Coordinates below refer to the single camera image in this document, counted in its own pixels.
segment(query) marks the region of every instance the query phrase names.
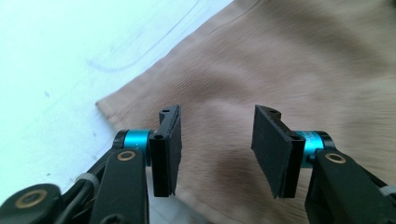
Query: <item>rubber gripper pad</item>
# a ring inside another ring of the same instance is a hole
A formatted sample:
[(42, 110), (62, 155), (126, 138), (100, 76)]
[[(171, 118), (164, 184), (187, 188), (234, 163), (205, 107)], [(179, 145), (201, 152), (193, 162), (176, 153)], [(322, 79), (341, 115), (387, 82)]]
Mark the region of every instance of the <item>rubber gripper pad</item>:
[(291, 131), (273, 108), (255, 106), (253, 149), (274, 198), (293, 198), (297, 189), (305, 139)]

